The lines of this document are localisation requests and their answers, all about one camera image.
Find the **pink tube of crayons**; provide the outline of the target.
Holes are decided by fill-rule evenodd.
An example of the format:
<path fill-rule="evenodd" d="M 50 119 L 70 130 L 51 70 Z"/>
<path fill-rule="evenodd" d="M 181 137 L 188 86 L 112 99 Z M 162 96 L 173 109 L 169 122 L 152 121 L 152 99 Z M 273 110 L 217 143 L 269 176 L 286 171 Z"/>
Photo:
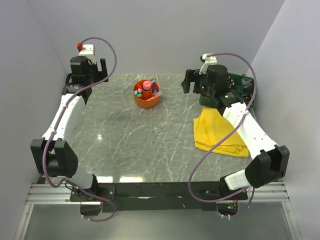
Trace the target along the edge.
<path fill-rule="evenodd" d="M 146 96 L 149 96 L 150 93 L 152 93 L 152 84 L 151 84 L 151 81 L 150 81 L 150 80 L 145 80 L 145 81 L 142 83 L 142 90 L 143 90 L 143 93 L 144 93 Z"/>

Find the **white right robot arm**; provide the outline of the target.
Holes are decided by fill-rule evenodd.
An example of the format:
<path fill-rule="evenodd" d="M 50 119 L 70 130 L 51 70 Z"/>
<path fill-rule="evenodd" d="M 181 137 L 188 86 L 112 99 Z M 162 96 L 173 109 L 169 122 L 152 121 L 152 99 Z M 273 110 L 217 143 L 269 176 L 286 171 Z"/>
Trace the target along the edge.
<path fill-rule="evenodd" d="M 204 95 L 212 104 L 206 110 L 226 121 L 227 133 L 216 145 L 220 147 L 232 137 L 239 137 L 252 159 L 244 170 L 222 177 L 219 193 L 224 199 L 231 199 L 238 189 L 260 188 L 283 178 L 290 156 L 289 149 L 278 145 L 256 122 L 249 112 L 250 104 L 246 104 L 242 93 L 231 86 L 232 78 L 224 65 L 214 64 L 207 67 L 206 73 L 199 69 L 186 70 L 181 83 L 185 94 L 194 83 L 193 92 Z"/>

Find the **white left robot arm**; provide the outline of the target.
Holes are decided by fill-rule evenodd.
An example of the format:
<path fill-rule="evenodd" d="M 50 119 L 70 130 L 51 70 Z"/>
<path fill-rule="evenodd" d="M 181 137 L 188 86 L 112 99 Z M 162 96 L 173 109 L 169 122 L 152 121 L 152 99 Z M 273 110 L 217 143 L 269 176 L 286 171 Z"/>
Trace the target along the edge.
<path fill-rule="evenodd" d="M 92 57 L 79 55 L 70 59 L 71 72 L 66 77 L 58 111 L 48 130 L 30 144 L 40 174 L 46 168 L 49 177 L 65 177 L 82 188 L 82 195 L 88 201 L 94 201 L 100 195 L 97 178 L 79 167 L 78 157 L 68 142 L 92 93 L 90 85 L 108 75 L 104 58 L 100 59 L 100 64 L 101 70 L 98 70 Z"/>

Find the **orange pen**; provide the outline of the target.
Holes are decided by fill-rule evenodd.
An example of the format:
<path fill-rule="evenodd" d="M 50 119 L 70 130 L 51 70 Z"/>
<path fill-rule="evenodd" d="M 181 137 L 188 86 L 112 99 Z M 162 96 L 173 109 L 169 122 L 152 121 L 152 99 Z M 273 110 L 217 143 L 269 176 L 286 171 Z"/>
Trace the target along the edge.
<path fill-rule="evenodd" d="M 152 100 L 154 100 L 154 99 L 159 98 L 161 95 L 162 95 L 162 93 L 161 93 L 161 92 L 158 92 L 156 95 L 152 96 L 151 98 L 149 98 L 149 99 L 147 99 L 147 100 L 148 100 L 148 101 L 152 101 Z"/>

